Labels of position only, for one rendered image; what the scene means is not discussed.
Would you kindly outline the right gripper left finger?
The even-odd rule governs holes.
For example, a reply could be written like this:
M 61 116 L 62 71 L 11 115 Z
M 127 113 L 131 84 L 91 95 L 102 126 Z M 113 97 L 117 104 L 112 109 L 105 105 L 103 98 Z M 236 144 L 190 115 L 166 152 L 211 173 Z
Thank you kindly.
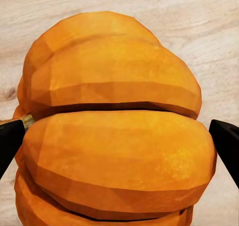
M 22 145 L 24 135 L 21 119 L 0 125 L 0 179 Z

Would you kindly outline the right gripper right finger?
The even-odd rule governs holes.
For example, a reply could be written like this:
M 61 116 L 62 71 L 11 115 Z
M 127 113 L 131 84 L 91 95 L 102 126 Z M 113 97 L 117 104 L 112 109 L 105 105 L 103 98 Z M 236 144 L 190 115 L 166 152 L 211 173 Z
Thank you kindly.
M 209 133 L 218 155 L 239 188 L 239 127 L 213 119 Z

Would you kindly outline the pumpkin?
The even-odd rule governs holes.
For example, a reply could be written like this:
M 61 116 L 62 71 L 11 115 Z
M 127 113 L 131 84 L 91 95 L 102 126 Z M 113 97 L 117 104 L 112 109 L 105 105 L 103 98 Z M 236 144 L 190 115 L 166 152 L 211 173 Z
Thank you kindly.
M 216 172 L 201 87 L 134 17 L 62 19 L 36 39 L 12 119 L 23 226 L 190 226 Z

